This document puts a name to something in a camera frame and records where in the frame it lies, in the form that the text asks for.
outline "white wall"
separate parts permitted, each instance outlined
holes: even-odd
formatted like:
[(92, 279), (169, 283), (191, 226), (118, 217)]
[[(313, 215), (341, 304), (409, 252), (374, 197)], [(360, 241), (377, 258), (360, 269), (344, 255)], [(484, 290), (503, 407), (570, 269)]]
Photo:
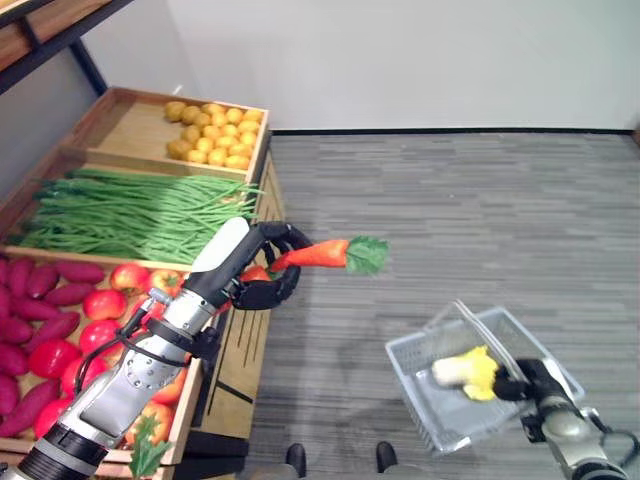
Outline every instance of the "white wall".
[(66, 51), (0, 95), (0, 200), (95, 100)]
[(201, 96), (165, 0), (136, 0), (83, 40), (109, 85)]
[(168, 1), (202, 94), (275, 128), (639, 119), (637, 0)]

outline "sweet potato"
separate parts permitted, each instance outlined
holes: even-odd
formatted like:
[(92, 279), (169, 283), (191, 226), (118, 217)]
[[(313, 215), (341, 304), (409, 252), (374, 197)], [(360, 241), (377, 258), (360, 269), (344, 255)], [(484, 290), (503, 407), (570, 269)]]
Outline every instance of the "sweet potato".
[(9, 279), (9, 260), (0, 257), (0, 285), (6, 285)]
[(0, 415), (7, 415), (18, 404), (20, 389), (15, 378), (0, 373)]
[(51, 290), (44, 300), (56, 306), (79, 305), (93, 290), (94, 286), (90, 283), (70, 283)]
[(31, 427), (42, 409), (58, 398), (59, 391), (59, 380), (47, 380), (29, 390), (0, 424), (0, 437), (13, 437)]
[(28, 371), (29, 363), (22, 349), (10, 343), (0, 342), (0, 373), (15, 377)]
[(0, 342), (24, 343), (33, 335), (33, 328), (20, 317), (0, 318)]
[(38, 345), (51, 340), (52, 338), (67, 338), (71, 333), (78, 328), (80, 323), (80, 314), (77, 312), (64, 312), (55, 320), (49, 320), (42, 324), (42, 326), (36, 330), (29, 340), (24, 345), (24, 351), (27, 353), (33, 352)]
[(58, 261), (55, 267), (62, 277), (72, 283), (96, 284), (104, 280), (104, 271), (99, 265), (89, 262)]
[(46, 322), (55, 320), (62, 315), (62, 312), (53, 305), (31, 298), (13, 298), (11, 306), (15, 313), (26, 320)]
[(0, 318), (6, 318), (11, 311), (11, 294), (3, 285), (0, 285)]
[(9, 291), (14, 297), (24, 297), (27, 293), (27, 281), (33, 270), (33, 260), (19, 258), (9, 264)]
[(27, 280), (27, 296), (42, 298), (56, 287), (60, 274), (53, 265), (41, 265), (31, 272)]

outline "black shoe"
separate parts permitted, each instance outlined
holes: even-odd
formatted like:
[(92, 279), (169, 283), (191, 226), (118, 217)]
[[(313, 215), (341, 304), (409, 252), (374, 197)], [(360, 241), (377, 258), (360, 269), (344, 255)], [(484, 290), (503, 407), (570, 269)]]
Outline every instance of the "black shoe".
[(307, 476), (307, 454), (300, 443), (294, 443), (287, 449), (287, 457), (284, 463), (296, 469), (298, 478)]
[(378, 463), (378, 473), (384, 473), (391, 465), (398, 464), (396, 451), (389, 442), (378, 443), (376, 446), (376, 461)]

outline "wall baseboard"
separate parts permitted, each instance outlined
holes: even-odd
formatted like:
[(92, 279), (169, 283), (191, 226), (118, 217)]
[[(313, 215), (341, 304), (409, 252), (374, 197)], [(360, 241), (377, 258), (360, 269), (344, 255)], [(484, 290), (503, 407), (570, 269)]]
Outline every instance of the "wall baseboard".
[(609, 128), (536, 128), (536, 127), (472, 127), (472, 128), (356, 128), (272, 130), (273, 135), (430, 135), (447, 133), (559, 133), (592, 135), (633, 135), (633, 130)]

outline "gray carpet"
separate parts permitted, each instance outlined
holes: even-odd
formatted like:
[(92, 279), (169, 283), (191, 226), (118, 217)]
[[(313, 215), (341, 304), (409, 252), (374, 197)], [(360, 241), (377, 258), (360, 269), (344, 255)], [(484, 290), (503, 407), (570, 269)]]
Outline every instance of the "gray carpet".
[(314, 240), (379, 235), (392, 254), (374, 278), (308, 270), (274, 312), (245, 474), (292, 442), (310, 471), (373, 472), (386, 439), (434, 478), (561, 478), (517, 425), (425, 455), (384, 343), (457, 297), (506, 306), (585, 403), (638, 431), (640, 155), (629, 138), (274, 137), (273, 157), (291, 222)]

